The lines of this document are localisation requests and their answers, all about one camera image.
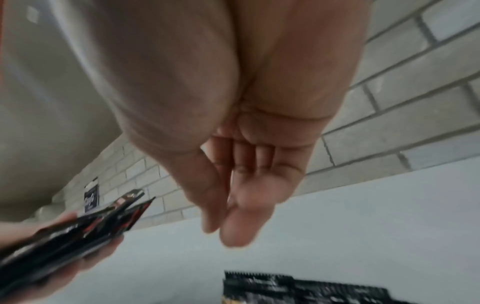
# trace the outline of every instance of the wall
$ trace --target wall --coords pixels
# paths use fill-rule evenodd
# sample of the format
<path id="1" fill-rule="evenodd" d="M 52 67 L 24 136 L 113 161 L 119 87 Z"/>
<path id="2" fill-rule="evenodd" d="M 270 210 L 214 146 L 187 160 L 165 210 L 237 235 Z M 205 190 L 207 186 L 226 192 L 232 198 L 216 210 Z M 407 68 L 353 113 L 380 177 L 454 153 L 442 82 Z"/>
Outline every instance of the wall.
<path id="1" fill-rule="evenodd" d="M 41 303 L 220 303 L 227 269 L 384 286 L 421 304 L 478 304 L 479 184 L 475 158 L 302 195 L 244 249 L 224 248 L 198 219 L 133 231 Z"/>
<path id="2" fill-rule="evenodd" d="M 480 0 L 376 0 L 363 58 L 296 195 L 480 154 Z M 144 187 L 159 196 L 138 227 L 198 216 L 181 190 L 123 136 L 54 197 L 82 208 Z"/>

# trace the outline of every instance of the brick wall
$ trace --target brick wall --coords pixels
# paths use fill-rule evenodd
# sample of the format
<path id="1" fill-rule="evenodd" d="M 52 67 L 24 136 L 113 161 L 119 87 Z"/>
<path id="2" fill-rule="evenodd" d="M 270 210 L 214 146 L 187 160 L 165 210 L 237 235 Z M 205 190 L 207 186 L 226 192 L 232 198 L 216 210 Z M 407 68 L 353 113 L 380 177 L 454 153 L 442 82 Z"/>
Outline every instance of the brick wall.
<path id="1" fill-rule="evenodd" d="M 480 0 L 376 0 L 358 71 L 319 140 L 296 195 L 480 154 Z M 175 181 L 124 136 L 57 195 L 83 208 L 98 176 L 100 202 L 133 188 L 157 196 L 137 227 L 199 216 Z"/>

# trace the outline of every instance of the sign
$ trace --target sign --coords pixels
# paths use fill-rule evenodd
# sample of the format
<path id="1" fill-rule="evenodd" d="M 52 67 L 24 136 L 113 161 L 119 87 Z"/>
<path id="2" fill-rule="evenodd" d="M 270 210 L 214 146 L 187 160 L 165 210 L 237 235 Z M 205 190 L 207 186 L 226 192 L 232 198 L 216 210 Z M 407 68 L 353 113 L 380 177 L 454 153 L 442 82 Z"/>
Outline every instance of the sign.
<path id="1" fill-rule="evenodd" d="M 85 186 L 83 201 L 85 204 L 85 212 L 97 208 L 99 206 L 99 178 L 96 177 L 93 181 Z"/>

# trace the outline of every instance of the ceiling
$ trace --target ceiling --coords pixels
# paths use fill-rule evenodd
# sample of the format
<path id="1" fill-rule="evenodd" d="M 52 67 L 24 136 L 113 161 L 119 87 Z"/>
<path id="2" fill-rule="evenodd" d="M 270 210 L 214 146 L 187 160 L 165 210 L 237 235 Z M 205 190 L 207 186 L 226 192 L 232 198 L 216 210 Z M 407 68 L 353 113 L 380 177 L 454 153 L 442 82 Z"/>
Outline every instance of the ceiling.
<path id="1" fill-rule="evenodd" d="M 21 220 L 49 204 L 120 130 L 47 0 L 6 1 L 2 38 L 0 220 Z"/>

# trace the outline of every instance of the hand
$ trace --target hand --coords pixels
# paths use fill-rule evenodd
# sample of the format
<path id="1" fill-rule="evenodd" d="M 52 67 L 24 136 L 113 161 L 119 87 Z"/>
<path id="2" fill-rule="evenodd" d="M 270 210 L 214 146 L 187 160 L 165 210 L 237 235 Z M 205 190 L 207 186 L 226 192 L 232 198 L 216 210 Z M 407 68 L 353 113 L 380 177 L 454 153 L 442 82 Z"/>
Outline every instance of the hand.
<path id="1" fill-rule="evenodd" d="M 302 180 L 359 59 L 365 0 L 51 1 L 120 126 L 244 246 Z M 206 155 L 200 146 L 206 142 Z"/>
<path id="2" fill-rule="evenodd" d="M 69 221 L 75 219 L 76 217 L 77 214 L 75 212 L 64 213 L 54 221 L 45 225 L 0 223 L 0 248 L 32 236 L 35 234 L 35 232 L 42 228 L 64 221 Z M 63 267 L 35 286 L 16 292 L 5 301 L 0 301 L 0 304 L 17 304 L 50 296 L 57 290 L 68 285 L 80 271 L 88 270 L 112 255 L 122 241 L 123 236 L 112 240 L 110 244 L 103 247 L 99 251 Z"/>

